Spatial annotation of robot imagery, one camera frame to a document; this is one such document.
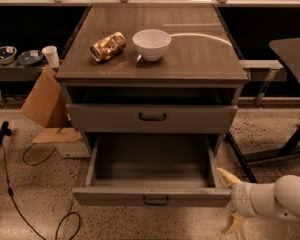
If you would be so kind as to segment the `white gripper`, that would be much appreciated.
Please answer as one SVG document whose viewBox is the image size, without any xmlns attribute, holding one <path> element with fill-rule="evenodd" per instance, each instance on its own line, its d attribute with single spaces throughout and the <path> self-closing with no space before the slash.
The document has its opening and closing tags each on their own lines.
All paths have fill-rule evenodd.
<svg viewBox="0 0 300 240">
<path fill-rule="evenodd" d="M 231 204 L 236 212 L 231 212 L 228 216 L 227 225 L 222 230 L 223 234 L 232 234 L 238 231 L 246 222 L 246 218 L 257 216 L 252 205 L 251 190 L 254 183 L 241 182 L 241 180 L 228 172 L 217 167 L 216 171 L 227 189 L 231 191 Z"/>
</svg>

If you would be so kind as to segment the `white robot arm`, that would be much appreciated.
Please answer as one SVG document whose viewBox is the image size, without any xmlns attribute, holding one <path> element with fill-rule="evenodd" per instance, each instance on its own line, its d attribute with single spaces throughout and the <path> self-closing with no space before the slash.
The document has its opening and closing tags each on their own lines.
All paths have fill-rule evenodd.
<svg viewBox="0 0 300 240">
<path fill-rule="evenodd" d="M 274 183 L 249 183 L 223 168 L 216 168 L 231 192 L 230 213 L 224 234 L 239 230 L 248 218 L 270 217 L 300 223 L 300 177 L 285 175 Z"/>
</svg>

